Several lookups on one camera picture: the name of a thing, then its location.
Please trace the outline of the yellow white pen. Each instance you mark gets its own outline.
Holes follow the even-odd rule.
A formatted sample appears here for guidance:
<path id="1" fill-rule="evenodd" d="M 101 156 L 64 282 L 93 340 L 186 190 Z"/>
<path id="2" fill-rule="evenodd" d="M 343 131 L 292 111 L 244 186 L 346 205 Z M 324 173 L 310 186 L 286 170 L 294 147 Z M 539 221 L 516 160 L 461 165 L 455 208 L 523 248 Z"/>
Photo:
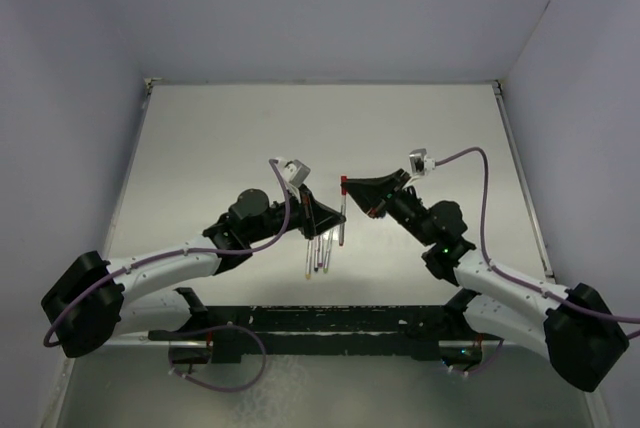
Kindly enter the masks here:
<path id="1" fill-rule="evenodd" d="M 314 240 L 311 239 L 307 242 L 306 255 L 305 255 L 305 279 L 310 280 L 312 276 L 312 270 L 314 268 Z"/>

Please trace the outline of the red white pen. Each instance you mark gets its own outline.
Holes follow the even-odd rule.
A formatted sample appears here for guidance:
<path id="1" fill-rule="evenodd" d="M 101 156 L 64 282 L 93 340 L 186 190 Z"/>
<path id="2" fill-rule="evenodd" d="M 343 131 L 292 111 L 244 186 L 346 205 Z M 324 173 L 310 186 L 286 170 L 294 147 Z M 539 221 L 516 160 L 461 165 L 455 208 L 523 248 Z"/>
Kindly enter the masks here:
<path id="1" fill-rule="evenodd" d="M 338 230 L 338 242 L 339 246 L 343 247 L 345 243 L 345 224 L 346 224 L 346 210 L 347 210 L 347 193 L 341 188 L 341 216 L 344 218 L 343 222 L 339 226 Z"/>

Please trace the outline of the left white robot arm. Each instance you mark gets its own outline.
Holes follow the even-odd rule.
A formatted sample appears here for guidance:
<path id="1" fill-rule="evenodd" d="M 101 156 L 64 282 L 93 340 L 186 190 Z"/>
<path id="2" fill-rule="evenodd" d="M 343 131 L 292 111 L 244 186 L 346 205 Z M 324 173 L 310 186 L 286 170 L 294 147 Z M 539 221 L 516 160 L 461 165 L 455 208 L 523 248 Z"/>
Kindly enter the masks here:
<path id="1" fill-rule="evenodd" d="M 85 356 L 117 332 L 130 331 L 135 302 L 180 282 L 216 276 L 273 246 L 290 231 L 312 240 L 344 223 L 307 186 L 270 202 L 259 189 L 242 192 L 216 223 L 194 239 L 146 255 L 104 259 L 79 255 L 41 300 L 50 322 L 43 344 L 69 358 Z"/>

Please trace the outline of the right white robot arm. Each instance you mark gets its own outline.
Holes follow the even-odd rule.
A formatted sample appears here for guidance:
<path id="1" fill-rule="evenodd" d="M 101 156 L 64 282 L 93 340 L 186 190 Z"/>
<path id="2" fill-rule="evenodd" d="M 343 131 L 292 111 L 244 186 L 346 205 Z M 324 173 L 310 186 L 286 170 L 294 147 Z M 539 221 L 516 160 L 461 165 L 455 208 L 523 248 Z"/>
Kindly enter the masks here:
<path id="1" fill-rule="evenodd" d="M 584 283 L 568 288 L 491 263 L 465 239 L 459 204 L 443 200 L 425 206 L 405 170 L 344 177 L 341 190 L 368 217 L 396 221 L 426 247 L 422 259 L 428 271 L 458 287 L 462 305 L 444 317 L 452 337 L 478 332 L 516 343 L 583 392 L 594 391 L 629 348 L 628 336 L 596 289 Z"/>

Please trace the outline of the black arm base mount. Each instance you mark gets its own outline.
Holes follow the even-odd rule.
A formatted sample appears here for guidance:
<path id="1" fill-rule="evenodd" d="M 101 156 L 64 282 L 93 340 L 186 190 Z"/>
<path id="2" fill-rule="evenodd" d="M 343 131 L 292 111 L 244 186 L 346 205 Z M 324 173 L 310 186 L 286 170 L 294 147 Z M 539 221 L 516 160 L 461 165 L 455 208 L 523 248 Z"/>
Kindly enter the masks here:
<path id="1" fill-rule="evenodd" d="M 475 366 L 482 336 L 445 306 L 207 306 L 177 329 L 152 330 L 149 339 L 202 342 L 172 349 L 179 364 L 238 363 L 259 355 L 255 333 L 269 355 L 400 356 Z"/>

